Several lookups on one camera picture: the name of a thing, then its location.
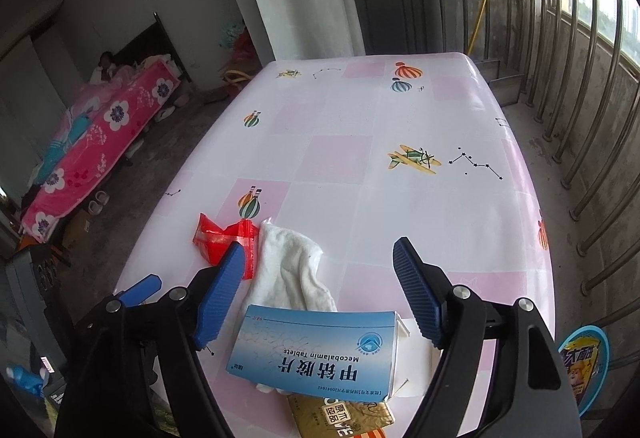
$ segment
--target blue gripper pad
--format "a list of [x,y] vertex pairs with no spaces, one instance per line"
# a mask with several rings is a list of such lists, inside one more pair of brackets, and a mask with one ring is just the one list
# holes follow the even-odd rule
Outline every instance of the blue gripper pad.
[[394,270],[422,336],[441,349],[442,306],[451,283],[440,268],[422,262],[406,237],[394,244],[393,259]]
[[196,348],[203,349],[217,338],[231,301],[244,274],[244,248],[234,241],[218,264],[219,272],[198,306],[198,322],[193,332]]
[[162,288],[162,281],[157,275],[147,275],[142,281],[138,281],[131,288],[118,295],[118,299],[127,308],[138,306],[142,301],[159,292]]

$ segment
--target blue bottle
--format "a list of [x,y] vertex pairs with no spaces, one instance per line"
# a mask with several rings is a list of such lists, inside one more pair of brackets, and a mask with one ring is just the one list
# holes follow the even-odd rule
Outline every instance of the blue bottle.
[[6,376],[14,381],[15,386],[43,398],[42,385],[44,381],[39,375],[25,370],[22,366],[14,366],[6,368]]

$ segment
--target pink tablecloth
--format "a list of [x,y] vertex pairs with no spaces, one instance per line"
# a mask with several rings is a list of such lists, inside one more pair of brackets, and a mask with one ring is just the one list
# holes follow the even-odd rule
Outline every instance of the pink tablecloth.
[[[459,53],[274,62],[228,107],[158,203],[116,290],[150,273],[164,294],[206,265],[191,244],[200,212],[222,227],[239,200],[324,250],[319,278],[338,310],[412,317],[392,268],[407,236],[423,261],[482,298],[535,301],[554,332],[542,215],[508,123],[475,65]],[[245,208],[251,215],[255,208]],[[238,437],[296,436],[286,399],[229,375],[231,334],[248,281],[200,360]],[[475,427],[492,367],[487,344],[461,432]],[[160,384],[155,386],[162,394]],[[404,434],[420,398],[390,401]]]

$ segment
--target snack bag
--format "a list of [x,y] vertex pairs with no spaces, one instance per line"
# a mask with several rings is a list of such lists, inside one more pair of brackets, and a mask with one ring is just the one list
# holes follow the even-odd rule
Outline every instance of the snack bag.
[[255,240],[258,228],[248,219],[241,219],[224,230],[200,214],[200,222],[193,236],[193,244],[210,265],[217,266],[232,241],[238,241],[244,248],[244,275],[242,279],[254,278]]
[[560,351],[569,374],[575,401],[580,405],[595,371],[600,341],[593,337],[578,337]]

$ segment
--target concrete floor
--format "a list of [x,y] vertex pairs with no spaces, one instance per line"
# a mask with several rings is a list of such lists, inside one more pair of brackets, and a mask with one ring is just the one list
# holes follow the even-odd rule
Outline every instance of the concrete floor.
[[543,126],[533,120],[534,110],[522,101],[502,108],[509,121],[520,151],[529,168],[536,188],[540,209],[545,220],[546,234],[554,272],[556,294],[556,342],[559,344],[580,325],[604,315],[602,297],[584,297],[580,294],[580,283],[587,278],[588,271],[602,269],[597,251],[587,257],[578,256],[575,245],[585,236],[585,230],[593,225],[590,211],[585,210],[580,224],[569,216],[571,209],[584,194],[584,186],[578,178],[572,188],[566,190],[560,184],[566,172],[566,163],[573,160],[570,151],[563,164],[556,164],[551,154],[558,142],[546,142],[542,138]]
[[62,296],[74,321],[113,293],[129,253],[162,194],[229,100],[204,104],[194,96],[169,118],[152,125],[145,144],[103,187],[111,196],[90,232],[60,267]]

